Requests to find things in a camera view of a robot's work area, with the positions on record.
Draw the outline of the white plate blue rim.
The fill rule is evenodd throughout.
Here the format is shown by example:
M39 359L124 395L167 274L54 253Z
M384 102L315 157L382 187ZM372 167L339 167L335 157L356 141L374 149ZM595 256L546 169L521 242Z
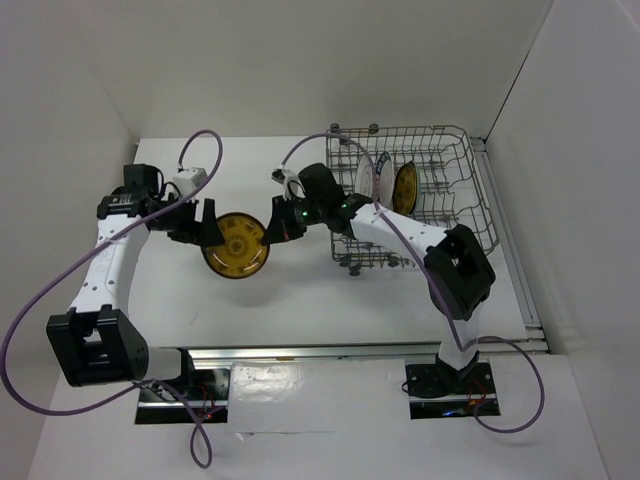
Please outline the white plate blue rim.
M391 154L383 151L375 164L377 186L377 201L386 208L392 205L392 197L395 185L395 170Z

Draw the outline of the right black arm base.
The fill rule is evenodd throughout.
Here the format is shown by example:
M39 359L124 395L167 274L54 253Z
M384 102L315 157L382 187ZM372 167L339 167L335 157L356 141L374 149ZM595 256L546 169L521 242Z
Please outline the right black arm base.
M476 362L463 377L437 362L407 364L401 390L412 420L495 417L501 415L489 362Z

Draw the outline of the yellow patterned plate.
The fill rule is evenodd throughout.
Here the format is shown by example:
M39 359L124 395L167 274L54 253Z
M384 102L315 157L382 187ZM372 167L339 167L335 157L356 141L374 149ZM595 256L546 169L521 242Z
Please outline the yellow patterned plate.
M396 213L410 215L418 201L418 173L415 163L404 164L397 172L392 194L392 207Z
M202 248L207 266L226 279L246 279L266 264L270 247L262 244L266 229L247 213L231 212L217 219L224 243Z

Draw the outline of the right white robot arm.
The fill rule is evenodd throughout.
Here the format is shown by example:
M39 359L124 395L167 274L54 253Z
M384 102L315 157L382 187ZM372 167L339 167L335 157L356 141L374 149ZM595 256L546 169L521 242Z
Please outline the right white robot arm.
M428 225L395 213L369 196L345 194L328 167L312 164L296 174L275 169L272 180L283 193L272 199L264 245L300 239L312 225L334 234L372 243L410 258L426 278L434 307L445 327L436 362L436 379L448 392L471 379L478 358L479 311L496 274L473 231Z

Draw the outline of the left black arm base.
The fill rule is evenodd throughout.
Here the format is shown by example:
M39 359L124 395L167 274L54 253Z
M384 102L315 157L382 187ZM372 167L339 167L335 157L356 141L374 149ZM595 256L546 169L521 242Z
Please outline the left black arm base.
M229 366L197 369L187 377L166 380L187 401L205 424L228 421L231 371ZM190 424L191 416L184 404L165 387L154 384L141 390L138 397L136 425Z

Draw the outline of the white plate with rings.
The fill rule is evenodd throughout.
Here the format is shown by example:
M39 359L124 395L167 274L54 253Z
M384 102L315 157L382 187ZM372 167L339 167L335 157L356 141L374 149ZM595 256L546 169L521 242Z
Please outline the white plate with rings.
M379 179L376 164L367 154L363 154L359 158L354 180L354 192L374 201L379 200Z

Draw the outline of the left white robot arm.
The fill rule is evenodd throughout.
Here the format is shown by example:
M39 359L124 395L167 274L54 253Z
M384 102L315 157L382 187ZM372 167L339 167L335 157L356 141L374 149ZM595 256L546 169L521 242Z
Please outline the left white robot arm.
M46 334L72 387L159 379L176 399L196 390L183 348L151 347L129 318L129 297L140 253L153 231L198 247L221 246L215 203L197 203L190 194L204 185L203 168L179 171L170 182L147 164L127 165L124 183L97 207L99 253L68 311L50 317Z

